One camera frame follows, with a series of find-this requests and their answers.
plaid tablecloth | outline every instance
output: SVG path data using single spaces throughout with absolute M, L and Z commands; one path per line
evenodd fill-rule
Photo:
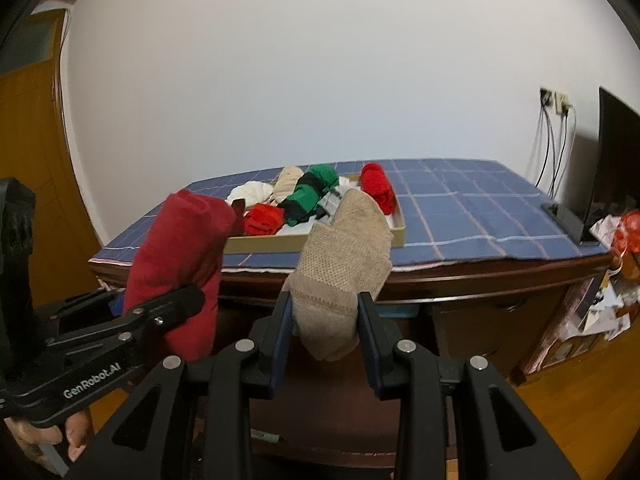
M 406 221 L 403 248 L 391 249 L 395 271 L 439 262 L 489 258 L 561 260 L 606 253 L 577 246 L 542 211 L 551 199 L 533 184 L 491 160 L 422 158 L 377 160 L 394 186 Z M 340 174 L 359 173 L 366 161 L 336 162 Z M 219 176 L 187 189 L 226 198 L 248 180 L 273 180 L 281 168 Z M 101 249 L 92 262 L 128 266 L 162 204 Z M 282 272 L 299 253 L 226 254 L 226 272 Z

silver screw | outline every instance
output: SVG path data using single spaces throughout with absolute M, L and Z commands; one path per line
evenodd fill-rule
M 469 359 L 469 364 L 472 365 L 476 370 L 484 370 L 488 367 L 489 361 L 487 361 L 481 355 L 474 355 L 471 359 Z
M 255 343 L 250 339 L 241 339 L 236 342 L 236 350 L 239 352 L 249 352 L 253 350 L 255 347 Z
M 164 366 L 167 370 L 175 370 L 178 366 L 180 366 L 180 358 L 177 355 L 170 355 L 169 357 L 165 357 L 162 361 L 162 366 Z
M 398 347 L 399 351 L 407 352 L 408 354 L 410 354 L 416 349 L 415 343 L 410 339 L 401 339 L 400 341 L 398 341 L 396 346 Z

electrical outlet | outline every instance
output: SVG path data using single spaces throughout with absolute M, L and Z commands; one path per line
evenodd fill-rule
M 540 88 L 540 104 L 545 108 L 550 108 L 554 105 L 554 93 L 546 88 Z
M 569 96 L 562 92 L 556 92 L 556 114 L 561 115 L 569 109 Z

table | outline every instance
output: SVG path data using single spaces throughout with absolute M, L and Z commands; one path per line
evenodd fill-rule
M 576 246 L 542 212 L 549 197 L 498 162 L 461 159 L 377 161 L 406 220 L 406 243 L 393 248 L 393 271 L 378 298 L 404 336 L 440 354 L 487 356 L 522 380 L 536 368 L 558 326 L 582 301 L 610 256 Z M 336 162 L 340 174 L 365 161 Z M 194 182 L 193 192 L 226 198 L 247 180 L 271 180 L 280 168 Z M 96 275 L 124 286 L 161 205 L 100 250 Z M 220 285 L 216 348 L 246 336 L 268 314 L 298 253 L 228 254 Z M 369 390 L 359 352 L 318 363 L 294 341 L 286 386 L 274 401 L 252 403 L 252 426 L 287 442 L 254 449 L 312 462 L 389 466 L 398 432 L 395 401 Z

wooden cabinet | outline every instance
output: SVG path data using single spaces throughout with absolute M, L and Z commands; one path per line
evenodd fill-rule
M 508 375 L 540 339 L 566 288 L 433 305 L 440 354 L 485 356 Z

